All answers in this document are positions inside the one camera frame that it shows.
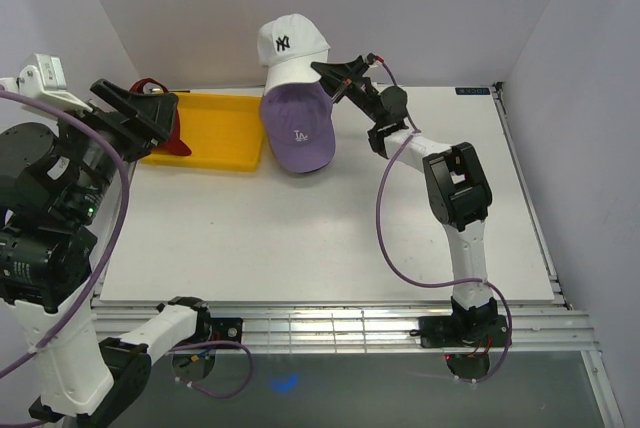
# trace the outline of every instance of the cap logo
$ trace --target cap logo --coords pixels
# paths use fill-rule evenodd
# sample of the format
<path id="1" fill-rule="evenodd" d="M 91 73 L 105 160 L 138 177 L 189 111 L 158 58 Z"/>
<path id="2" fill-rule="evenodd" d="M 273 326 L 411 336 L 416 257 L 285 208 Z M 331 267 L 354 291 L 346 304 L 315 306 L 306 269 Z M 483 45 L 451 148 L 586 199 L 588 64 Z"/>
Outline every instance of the cap logo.
<path id="1" fill-rule="evenodd" d="M 296 141 L 298 143 L 300 143 L 301 141 L 307 141 L 309 139 L 307 135 L 305 135 L 299 130 L 293 130 L 293 132 L 296 134 Z"/>
<path id="2" fill-rule="evenodd" d="M 276 51 L 285 51 L 287 48 L 291 48 L 287 35 L 281 36 L 276 40 Z"/>

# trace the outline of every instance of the baseball cap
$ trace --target baseball cap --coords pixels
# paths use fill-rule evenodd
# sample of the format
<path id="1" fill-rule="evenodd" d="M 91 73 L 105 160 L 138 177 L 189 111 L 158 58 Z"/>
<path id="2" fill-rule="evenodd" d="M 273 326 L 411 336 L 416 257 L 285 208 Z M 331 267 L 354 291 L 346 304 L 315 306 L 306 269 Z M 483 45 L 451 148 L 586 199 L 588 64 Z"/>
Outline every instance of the baseball cap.
<path id="1" fill-rule="evenodd" d="M 286 83 L 315 83 L 320 75 L 311 63 L 327 62 L 331 47 L 311 20 L 300 14 L 281 16 L 260 28 L 258 55 L 268 66 L 265 93 Z"/>
<path id="2" fill-rule="evenodd" d="M 336 152 L 333 103 L 320 83 L 278 85 L 262 97 L 260 118 L 280 165 L 308 173 L 329 164 Z"/>

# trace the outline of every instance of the cap brim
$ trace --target cap brim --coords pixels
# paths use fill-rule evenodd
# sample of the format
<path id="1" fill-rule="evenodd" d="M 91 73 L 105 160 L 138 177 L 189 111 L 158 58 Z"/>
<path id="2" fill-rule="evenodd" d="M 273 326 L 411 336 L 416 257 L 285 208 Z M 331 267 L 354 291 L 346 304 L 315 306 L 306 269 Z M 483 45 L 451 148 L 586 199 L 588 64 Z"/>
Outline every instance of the cap brim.
<path id="1" fill-rule="evenodd" d="M 336 153 L 336 136 L 333 125 L 327 128 L 311 142 L 287 144 L 275 138 L 269 138 L 273 154 L 280 165 L 292 173 L 309 173 L 327 166 Z"/>
<path id="2" fill-rule="evenodd" d="M 264 84 L 264 92 L 271 88 L 287 83 L 315 83 L 320 75 L 311 68 L 311 63 L 318 61 L 326 63 L 329 50 L 324 50 L 311 55 L 299 56 L 291 60 L 273 65 L 267 72 L 267 81 Z"/>

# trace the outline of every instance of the gray wall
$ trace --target gray wall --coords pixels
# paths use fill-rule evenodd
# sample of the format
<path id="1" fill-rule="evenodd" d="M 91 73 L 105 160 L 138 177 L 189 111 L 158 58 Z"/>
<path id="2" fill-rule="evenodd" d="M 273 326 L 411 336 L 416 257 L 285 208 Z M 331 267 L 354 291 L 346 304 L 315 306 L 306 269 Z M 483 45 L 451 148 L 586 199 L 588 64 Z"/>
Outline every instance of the gray wall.
<path id="1" fill-rule="evenodd" d="M 292 12 L 318 25 L 334 61 L 376 51 L 405 84 L 488 84 L 506 78 L 548 2 L 100 1 L 138 71 L 174 87 L 262 84 L 258 28 Z"/>
<path id="2" fill-rule="evenodd" d="M 508 120 L 569 300 L 640 426 L 640 0 L 551 0 L 506 83 Z"/>
<path id="3" fill-rule="evenodd" d="M 98 0 L 0 0 L 0 77 L 17 76 L 33 52 L 62 57 L 71 91 L 88 94 L 100 77 L 126 85 L 137 73 Z M 35 116 L 0 102 L 0 131 Z M 0 301 L 0 366 L 26 350 L 22 332 Z M 28 419 L 38 394 L 33 365 L 0 382 L 0 423 Z"/>

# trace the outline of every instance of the yellow tray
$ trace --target yellow tray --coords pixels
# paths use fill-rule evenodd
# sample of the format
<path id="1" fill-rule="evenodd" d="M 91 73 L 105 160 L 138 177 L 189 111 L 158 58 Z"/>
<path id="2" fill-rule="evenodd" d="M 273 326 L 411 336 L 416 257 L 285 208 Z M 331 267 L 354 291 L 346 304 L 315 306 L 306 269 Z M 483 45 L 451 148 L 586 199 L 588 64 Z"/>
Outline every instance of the yellow tray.
<path id="1" fill-rule="evenodd" d="M 180 138 L 191 156 L 174 156 L 161 148 L 142 159 L 152 165 L 255 171 L 264 128 L 260 98 L 255 96 L 176 93 L 180 101 Z"/>

